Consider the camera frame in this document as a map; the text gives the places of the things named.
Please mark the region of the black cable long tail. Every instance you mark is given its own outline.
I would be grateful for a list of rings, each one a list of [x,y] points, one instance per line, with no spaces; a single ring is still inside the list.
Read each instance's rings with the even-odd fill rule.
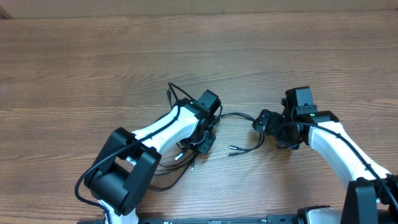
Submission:
[[[181,91],[185,96],[187,96],[189,99],[193,100],[193,97],[190,96],[185,90],[181,89],[181,88],[177,88],[177,90]],[[168,88],[167,90],[167,98],[170,104],[170,108],[173,106],[172,105],[172,95],[175,98],[175,102],[178,103],[178,97],[177,94],[174,92],[174,90],[172,90],[171,87]],[[190,149],[189,146],[185,146],[185,147],[180,147],[180,145],[178,143],[176,143],[178,148],[181,149],[181,153],[177,155],[177,159],[181,158],[182,156],[185,155],[185,153],[188,151],[188,149]],[[184,170],[181,172],[181,174],[177,177],[177,179],[169,186],[167,187],[158,187],[155,185],[150,184],[149,189],[153,190],[155,192],[163,192],[166,190],[171,189],[174,185],[177,184],[177,182],[183,177],[184,173],[186,173],[186,171],[188,170],[188,168],[192,165],[195,164],[195,160],[198,157],[199,153],[193,151],[189,156],[187,156],[186,158],[184,158],[181,162],[178,162],[176,164],[171,164],[171,165],[165,165],[165,164],[161,164],[159,163],[160,166],[165,167],[166,170],[165,172],[161,172],[158,174],[154,174],[155,176],[162,176],[162,175],[167,175],[167,174],[171,174],[173,172],[176,172],[178,170],[180,170],[181,168],[184,167]]]

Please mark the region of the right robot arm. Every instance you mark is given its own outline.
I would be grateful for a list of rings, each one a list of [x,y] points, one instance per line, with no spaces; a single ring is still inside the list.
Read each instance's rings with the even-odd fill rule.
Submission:
[[[327,161],[346,189],[343,208],[300,208],[294,223],[397,223],[397,176],[373,161],[331,111],[320,111],[309,86],[289,89],[283,112],[264,109],[252,126],[277,140],[278,149],[310,146]]]

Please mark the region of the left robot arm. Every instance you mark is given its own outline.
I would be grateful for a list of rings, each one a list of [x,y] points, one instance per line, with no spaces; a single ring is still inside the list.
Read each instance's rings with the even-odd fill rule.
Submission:
[[[177,143],[193,154],[207,154],[220,117],[219,96],[206,90],[199,99],[178,100],[150,126],[115,129],[83,176],[84,185],[104,210],[104,223],[137,223],[136,207],[149,189],[162,155]]]

